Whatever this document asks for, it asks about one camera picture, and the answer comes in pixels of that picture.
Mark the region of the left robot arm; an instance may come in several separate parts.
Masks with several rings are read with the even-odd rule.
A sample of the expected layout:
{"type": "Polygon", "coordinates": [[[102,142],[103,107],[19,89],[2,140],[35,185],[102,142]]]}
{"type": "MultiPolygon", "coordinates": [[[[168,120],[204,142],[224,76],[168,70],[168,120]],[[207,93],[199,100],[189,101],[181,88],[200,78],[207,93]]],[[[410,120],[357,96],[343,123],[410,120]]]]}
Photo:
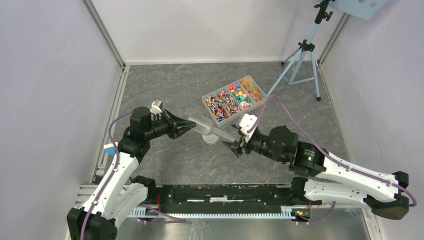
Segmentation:
{"type": "Polygon", "coordinates": [[[136,107],[119,142],[111,140],[113,162],[80,208],[71,208],[66,220],[72,240],[114,240],[128,215],[139,205],[157,198],[154,179],[135,177],[125,183],[150,149],[150,141],[167,135],[177,139],[194,128],[194,121],[173,115],[164,108],[136,107]]]}

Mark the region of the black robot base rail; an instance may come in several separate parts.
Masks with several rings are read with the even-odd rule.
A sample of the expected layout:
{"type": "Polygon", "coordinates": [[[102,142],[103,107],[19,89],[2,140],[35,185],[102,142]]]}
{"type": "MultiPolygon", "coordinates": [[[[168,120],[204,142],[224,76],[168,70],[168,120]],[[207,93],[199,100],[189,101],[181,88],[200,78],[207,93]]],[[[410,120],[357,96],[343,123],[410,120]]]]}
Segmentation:
{"type": "Polygon", "coordinates": [[[276,214],[281,207],[322,205],[287,184],[164,184],[143,203],[166,214],[276,214]]]}

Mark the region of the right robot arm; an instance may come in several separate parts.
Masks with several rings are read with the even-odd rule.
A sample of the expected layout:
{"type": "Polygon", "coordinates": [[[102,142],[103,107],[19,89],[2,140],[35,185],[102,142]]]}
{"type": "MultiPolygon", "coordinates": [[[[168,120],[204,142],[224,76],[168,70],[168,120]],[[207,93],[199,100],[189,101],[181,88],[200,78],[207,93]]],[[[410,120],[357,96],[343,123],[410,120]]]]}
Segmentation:
{"type": "Polygon", "coordinates": [[[285,125],[268,135],[259,129],[240,131],[240,140],[225,141],[237,157],[255,152],[280,164],[297,176],[289,189],[295,204],[304,201],[339,202],[367,206],[371,212],[389,220],[401,220],[409,212],[409,199],[402,194],[409,176],[397,171],[382,173],[343,160],[325,149],[300,141],[285,125]]]}

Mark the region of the clear plastic scoop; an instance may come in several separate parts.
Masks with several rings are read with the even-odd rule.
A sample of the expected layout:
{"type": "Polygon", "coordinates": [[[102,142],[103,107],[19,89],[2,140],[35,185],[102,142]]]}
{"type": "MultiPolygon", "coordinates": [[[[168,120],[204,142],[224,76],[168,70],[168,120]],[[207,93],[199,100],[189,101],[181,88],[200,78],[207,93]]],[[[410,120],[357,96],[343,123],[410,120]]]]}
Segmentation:
{"type": "Polygon", "coordinates": [[[192,129],[201,135],[206,135],[209,132],[213,132],[215,135],[219,136],[219,140],[221,139],[227,142],[234,142],[236,140],[236,138],[230,133],[227,133],[216,127],[214,122],[207,117],[201,115],[191,115],[187,117],[187,120],[196,122],[196,127],[193,127],[192,129]]]}

